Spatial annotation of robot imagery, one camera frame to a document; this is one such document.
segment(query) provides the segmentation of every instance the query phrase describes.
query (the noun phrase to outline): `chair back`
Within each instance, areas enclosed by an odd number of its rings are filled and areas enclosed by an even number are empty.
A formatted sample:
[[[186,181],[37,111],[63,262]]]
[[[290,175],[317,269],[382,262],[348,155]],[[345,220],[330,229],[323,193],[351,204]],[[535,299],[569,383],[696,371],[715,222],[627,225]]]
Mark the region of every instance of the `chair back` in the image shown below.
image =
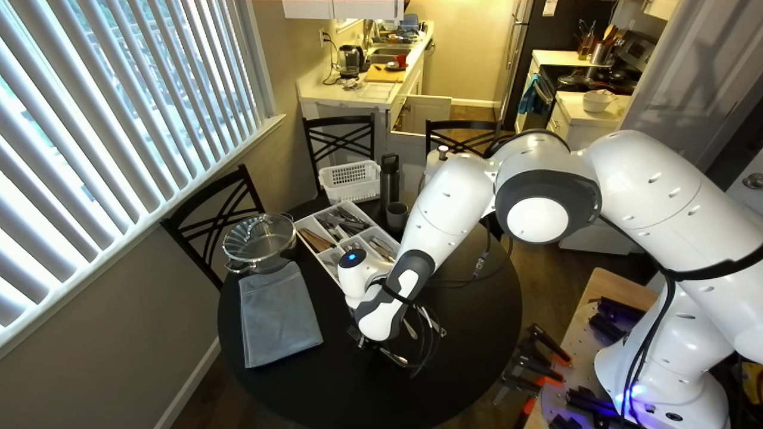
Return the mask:
[[[479,157],[491,157],[512,137],[516,133],[500,130],[499,123],[428,123],[428,154],[447,145],[450,154],[474,154]]]
[[[304,119],[317,193],[323,168],[376,157],[374,116]]]
[[[225,286],[223,236],[230,228],[265,213],[261,193],[238,164],[237,173],[215,179],[194,193],[171,217],[163,220],[168,235],[184,249],[198,269],[215,285]]]

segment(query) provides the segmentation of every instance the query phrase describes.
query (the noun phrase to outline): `gray cloth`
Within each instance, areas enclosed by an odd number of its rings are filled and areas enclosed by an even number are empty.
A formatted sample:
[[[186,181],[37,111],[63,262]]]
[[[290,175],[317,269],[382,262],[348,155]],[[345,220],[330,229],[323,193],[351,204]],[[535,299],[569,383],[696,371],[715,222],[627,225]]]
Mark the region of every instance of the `gray cloth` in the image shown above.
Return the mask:
[[[244,278],[238,290],[245,367],[270,366],[324,342],[296,262]]]

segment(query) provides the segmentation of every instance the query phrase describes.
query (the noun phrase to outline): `window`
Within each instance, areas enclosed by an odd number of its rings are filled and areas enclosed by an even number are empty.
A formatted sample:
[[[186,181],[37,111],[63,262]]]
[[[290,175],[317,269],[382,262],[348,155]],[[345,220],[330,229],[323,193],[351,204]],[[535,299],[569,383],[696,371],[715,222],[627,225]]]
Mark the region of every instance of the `window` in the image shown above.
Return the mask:
[[[0,0],[0,347],[275,125],[250,0]]]

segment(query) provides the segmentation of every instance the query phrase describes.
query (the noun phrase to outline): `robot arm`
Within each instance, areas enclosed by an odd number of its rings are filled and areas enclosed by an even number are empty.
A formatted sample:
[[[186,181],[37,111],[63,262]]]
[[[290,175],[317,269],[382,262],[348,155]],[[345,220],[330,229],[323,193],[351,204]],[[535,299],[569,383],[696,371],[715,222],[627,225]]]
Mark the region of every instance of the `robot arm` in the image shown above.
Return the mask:
[[[416,201],[393,266],[345,254],[338,262],[338,286],[373,342],[399,335],[405,304],[425,290],[441,262],[461,245],[493,204],[491,178],[482,157],[454,157]]]
[[[726,425],[727,402],[709,371],[734,350],[763,362],[763,231],[693,164],[637,132],[586,154],[525,133],[491,161],[447,161],[410,213],[395,262],[373,278],[357,278],[363,266],[341,267],[361,332],[393,338],[405,304],[488,213],[530,244],[559,241],[600,214],[654,256],[678,281],[627,342],[597,356],[597,378],[637,425]]]

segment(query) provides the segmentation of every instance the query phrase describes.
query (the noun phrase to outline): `black table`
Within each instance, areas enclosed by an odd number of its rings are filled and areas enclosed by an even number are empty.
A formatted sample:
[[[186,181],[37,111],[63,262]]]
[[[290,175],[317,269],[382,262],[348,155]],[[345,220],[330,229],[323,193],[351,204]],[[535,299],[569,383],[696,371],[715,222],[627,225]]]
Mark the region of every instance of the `black table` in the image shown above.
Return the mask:
[[[474,260],[491,254],[474,279]],[[410,379],[374,350],[355,348],[338,286],[299,245],[296,262],[320,319],[324,344],[267,367],[245,371],[237,278],[220,299],[223,359],[245,391],[276,416],[326,429],[434,428],[467,411],[500,378],[523,325],[516,269],[484,228],[443,262],[419,301],[448,332],[431,362]]]

